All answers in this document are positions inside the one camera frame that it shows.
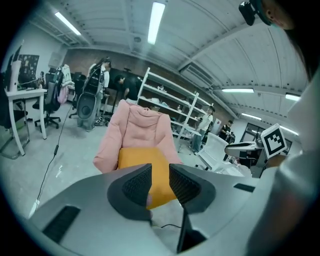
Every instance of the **poster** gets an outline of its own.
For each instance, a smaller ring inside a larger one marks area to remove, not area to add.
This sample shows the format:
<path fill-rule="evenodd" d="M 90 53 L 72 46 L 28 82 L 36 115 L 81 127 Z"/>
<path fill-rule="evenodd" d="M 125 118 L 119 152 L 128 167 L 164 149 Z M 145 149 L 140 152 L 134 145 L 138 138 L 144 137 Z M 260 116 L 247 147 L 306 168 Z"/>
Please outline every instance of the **poster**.
<path fill-rule="evenodd" d="M 39 57 L 39 55 L 20 54 L 19 61 L 21 61 L 21 67 L 19 77 L 23 76 L 35 79 Z"/>

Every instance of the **white ceiling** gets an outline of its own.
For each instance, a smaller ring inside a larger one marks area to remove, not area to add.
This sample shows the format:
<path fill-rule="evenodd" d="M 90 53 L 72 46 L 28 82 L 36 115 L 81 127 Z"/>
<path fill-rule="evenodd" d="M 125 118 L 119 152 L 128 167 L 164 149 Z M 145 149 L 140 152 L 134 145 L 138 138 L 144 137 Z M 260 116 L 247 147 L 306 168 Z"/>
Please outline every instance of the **white ceiling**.
<path fill-rule="evenodd" d="M 281 29 L 258 18 L 247 26 L 238 10 L 241 0 L 158 2 L 167 3 L 155 45 L 147 43 L 152 0 L 46 0 L 30 22 L 71 48 L 124 53 L 182 75 L 233 116 L 245 112 L 294 130 L 287 120 L 294 101 L 285 99 L 285 93 L 300 95 L 307 76 Z M 59 21 L 56 11 L 81 36 Z M 180 73 L 190 63 L 201 75 L 189 70 Z M 221 91 L 237 87 L 252 87 L 255 93 Z"/>

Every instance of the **pink bag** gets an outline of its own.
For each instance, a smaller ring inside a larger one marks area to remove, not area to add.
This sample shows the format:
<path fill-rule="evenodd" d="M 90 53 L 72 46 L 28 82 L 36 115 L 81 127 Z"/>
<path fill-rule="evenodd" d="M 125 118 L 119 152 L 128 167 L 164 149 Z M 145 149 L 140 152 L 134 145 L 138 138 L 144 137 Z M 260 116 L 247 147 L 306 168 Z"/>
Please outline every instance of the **pink bag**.
<path fill-rule="evenodd" d="M 64 86 L 60 89 L 60 93 L 58 96 L 58 102 L 60 104 L 64 104 L 66 103 L 67 99 L 68 99 L 68 94 L 69 94 L 69 89 L 68 86 Z"/>

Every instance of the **orange cushion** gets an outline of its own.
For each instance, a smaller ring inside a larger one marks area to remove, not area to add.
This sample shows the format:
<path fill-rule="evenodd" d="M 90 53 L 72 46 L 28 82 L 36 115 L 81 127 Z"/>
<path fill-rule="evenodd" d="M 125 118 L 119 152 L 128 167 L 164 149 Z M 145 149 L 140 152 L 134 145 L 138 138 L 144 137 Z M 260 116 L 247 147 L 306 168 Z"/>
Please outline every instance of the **orange cushion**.
<path fill-rule="evenodd" d="M 141 164 L 152 164 L 152 186 L 149 191 L 152 203 L 147 208 L 152 209 L 176 199 L 169 185 L 169 163 L 158 148 L 127 147 L 120 149 L 119 169 Z"/>

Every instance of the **white chair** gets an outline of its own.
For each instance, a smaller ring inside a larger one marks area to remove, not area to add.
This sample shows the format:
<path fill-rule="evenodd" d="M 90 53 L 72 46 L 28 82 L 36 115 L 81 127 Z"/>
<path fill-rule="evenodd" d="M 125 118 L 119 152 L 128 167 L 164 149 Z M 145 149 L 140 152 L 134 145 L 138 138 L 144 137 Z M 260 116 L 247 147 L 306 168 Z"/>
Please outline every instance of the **white chair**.
<path fill-rule="evenodd" d="M 205 146 L 199 151 L 199 156 L 214 171 L 223 163 L 227 145 L 225 140 L 209 132 Z"/>

